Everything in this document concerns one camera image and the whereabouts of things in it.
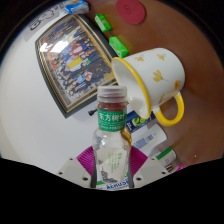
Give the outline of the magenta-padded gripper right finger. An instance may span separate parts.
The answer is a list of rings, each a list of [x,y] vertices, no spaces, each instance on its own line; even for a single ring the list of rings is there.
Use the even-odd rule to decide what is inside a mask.
[[[132,147],[128,166],[128,185],[140,188],[157,181],[169,172],[156,157],[147,157],[139,149]]]

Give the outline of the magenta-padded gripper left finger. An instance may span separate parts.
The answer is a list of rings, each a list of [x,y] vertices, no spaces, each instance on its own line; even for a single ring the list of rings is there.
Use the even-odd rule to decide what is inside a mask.
[[[57,176],[84,188],[96,187],[96,167],[92,147],[77,157],[70,157],[56,173]]]

